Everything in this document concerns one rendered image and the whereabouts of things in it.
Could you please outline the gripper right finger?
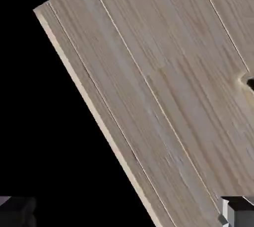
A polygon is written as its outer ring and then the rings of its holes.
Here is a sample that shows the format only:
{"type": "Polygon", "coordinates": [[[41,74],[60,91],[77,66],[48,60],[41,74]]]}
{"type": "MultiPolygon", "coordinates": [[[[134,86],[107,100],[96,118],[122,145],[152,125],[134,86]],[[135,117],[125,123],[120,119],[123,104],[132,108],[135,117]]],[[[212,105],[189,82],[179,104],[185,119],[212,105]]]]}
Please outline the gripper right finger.
{"type": "Polygon", "coordinates": [[[254,227],[254,196],[221,196],[222,227],[254,227]]]}

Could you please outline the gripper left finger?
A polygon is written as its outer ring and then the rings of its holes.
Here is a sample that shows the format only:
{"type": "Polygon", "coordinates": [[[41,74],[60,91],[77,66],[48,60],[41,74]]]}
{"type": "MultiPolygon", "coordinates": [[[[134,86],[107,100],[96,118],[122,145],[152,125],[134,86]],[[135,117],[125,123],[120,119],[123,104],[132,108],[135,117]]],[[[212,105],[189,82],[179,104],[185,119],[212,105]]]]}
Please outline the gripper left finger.
{"type": "Polygon", "coordinates": [[[34,197],[0,196],[0,227],[37,227],[34,197]]]}

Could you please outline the wide light wood drawer front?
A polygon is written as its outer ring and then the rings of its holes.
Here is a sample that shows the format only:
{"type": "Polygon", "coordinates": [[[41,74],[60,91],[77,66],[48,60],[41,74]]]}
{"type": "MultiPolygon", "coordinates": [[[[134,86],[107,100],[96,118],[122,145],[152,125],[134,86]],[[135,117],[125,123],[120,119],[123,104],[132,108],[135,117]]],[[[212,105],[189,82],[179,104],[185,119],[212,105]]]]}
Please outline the wide light wood drawer front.
{"type": "Polygon", "coordinates": [[[254,111],[245,66],[209,0],[99,0],[210,199],[254,194],[254,111]]]}

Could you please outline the narrow light wood drawer front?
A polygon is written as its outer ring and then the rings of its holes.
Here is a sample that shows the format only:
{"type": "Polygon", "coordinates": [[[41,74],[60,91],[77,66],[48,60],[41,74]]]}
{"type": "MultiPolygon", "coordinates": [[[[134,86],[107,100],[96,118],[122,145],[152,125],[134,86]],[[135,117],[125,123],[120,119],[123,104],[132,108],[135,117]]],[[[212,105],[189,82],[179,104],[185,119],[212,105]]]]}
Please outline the narrow light wood drawer front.
{"type": "Polygon", "coordinates": [[[147,183],[165,227],[220,227],[218,210],[100,0],[50,0],[147,183]]]}

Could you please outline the light wood cabinet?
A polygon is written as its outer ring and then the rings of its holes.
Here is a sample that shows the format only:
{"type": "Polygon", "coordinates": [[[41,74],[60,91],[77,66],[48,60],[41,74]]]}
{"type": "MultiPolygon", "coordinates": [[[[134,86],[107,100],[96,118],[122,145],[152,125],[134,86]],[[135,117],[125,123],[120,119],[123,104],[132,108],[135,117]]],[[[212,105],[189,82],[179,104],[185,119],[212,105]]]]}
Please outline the light wood cabinet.
{"type": "MultiPolygon", "coordinates": [[[[164,224],[166,215],[162,207],[159,205],[158,199],[153,194],[151,186],[147,183],[137,160],[131,152],[130,147],[125,141],[120,129],[118,128],[117,123],[108,110],[93,80],[89,76],[81,59],[79,58],[59,20],[57,19],[50,4],[50,0],[37,7],[34,12],[156,227],[165,227],[164,224]]],[[[246,70],[239,74],[238,77],[249,72],[246,66],[245,69],[246,70]]],[[[252,110],[254,111],[254,95],[248,90],[243,89],[240,84],[239,86],[242,92],[246,94],[252,110]]]]}

